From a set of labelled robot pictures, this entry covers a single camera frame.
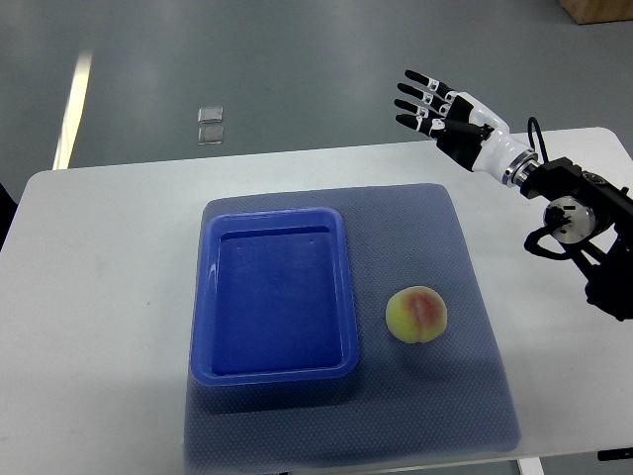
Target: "blue plastic tray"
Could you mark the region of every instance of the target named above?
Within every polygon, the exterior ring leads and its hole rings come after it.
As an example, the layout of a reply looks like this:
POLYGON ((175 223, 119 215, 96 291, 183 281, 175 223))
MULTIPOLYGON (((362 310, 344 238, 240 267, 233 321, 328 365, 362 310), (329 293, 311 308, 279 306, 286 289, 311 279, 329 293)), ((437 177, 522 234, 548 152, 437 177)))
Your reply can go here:
POLYGON ((329 208, 204 229, 191 371, 208 387, 328 379, 358 360, 345 231, 329 208))

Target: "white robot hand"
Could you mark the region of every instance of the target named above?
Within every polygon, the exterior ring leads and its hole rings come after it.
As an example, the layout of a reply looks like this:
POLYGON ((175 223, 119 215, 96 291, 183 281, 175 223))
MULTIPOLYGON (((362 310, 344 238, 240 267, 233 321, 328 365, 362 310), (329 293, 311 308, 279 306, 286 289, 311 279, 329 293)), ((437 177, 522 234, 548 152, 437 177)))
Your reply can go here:
POLYGON ((402 92, 421 105, 396 99, 396 106, 411 114, 400 114, 401 124, 437 141, 437 147, 470 171, 485 171, 511 187, 521 184, 525 167, 533 167, 537 155, 532 147, 514 139, 497 114, 466 92, 415 71, 405 76, 425 90, 398 84, 402 92))

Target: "robotic finger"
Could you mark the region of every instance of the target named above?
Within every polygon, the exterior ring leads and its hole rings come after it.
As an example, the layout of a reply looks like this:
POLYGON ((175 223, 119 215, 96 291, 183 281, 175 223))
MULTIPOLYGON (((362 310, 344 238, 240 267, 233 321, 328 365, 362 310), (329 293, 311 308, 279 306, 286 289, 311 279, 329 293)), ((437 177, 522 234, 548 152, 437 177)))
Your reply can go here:
POLYGON ((408 112, 411 112, 412 114, 415 114, 416 116, 421 116, 422 119, 427 119, 427 118, 437 119, 440 117, 439 114, 437 114, 436 112, 430 111, 426 107, 416 106, 415 104, 412 104, 411 102, 403 101, 402 99, 396 99, 394 101, 394 104, 396 104, 396 106, 400 107, 401 109, 404 109, 408 112))
POLYGON ((405 76, 411 81, 419 82, 422 86, 434 92, 448 103, 452 103, 453 99, 455 99, 455 95, 457 94, 455 90, 437 79, 425 76, 419 72, 411 71, 410 69, 405 71, 405 76))
POLYGON ((405 94, 408 94, 409 96, 413 96, 414 98, 419 99, 420 101, 422 101, 422 104, 424 104, 425 106, 429 106, 440 116, 446 116, 446 114, 448 114, 450 103, 446 102, 439 96, 403 83, 398 84, 398 89, 400 89, 405 94))

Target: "black cable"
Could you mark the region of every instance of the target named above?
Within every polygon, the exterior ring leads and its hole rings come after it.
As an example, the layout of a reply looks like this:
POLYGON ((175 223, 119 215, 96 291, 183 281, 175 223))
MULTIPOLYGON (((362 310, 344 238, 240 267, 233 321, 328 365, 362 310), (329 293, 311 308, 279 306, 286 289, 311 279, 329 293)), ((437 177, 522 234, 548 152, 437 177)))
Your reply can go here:
POLYGON ((541 156, 543 157, 543 161, 547 163, 548 161, 550 161, 550 159, 547 156, 547 149, 545 148, 545 141, 543 140, 543 134, 541 134, 541 127, 538 125, 538 121, 536 120, 535 117, 530 117, 527 120, 527 138, 530 140, 530 146, 536 149, 536 147, 534 146, 534 137, 533 137, 534 131, 536 131, 536 137, 538 137, 538 145, 539 145, 539 148, 541 149, 541 156))

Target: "gray floor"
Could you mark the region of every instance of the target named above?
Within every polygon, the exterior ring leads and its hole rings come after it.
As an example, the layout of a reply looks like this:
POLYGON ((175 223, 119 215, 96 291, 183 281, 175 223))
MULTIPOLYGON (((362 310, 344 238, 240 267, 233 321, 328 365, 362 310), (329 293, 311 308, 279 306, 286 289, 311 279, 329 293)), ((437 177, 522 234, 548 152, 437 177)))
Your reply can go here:
MULTIPOLYGON (((394 121, 406 68, 470 92, 516 132, 530 115, 544 129, 606 127, 633 154, 631 45, 633 22, 579 27, 557 0, 3 0, 0 181, 18 200, 51 168, 85 49, 94 58, 73 167, 420 140, 394 121), (197 145, 206 105, 225 107, 221 145, 197 145)), ((633 472, 631 461, 593 460, 543 465, 633 472)))

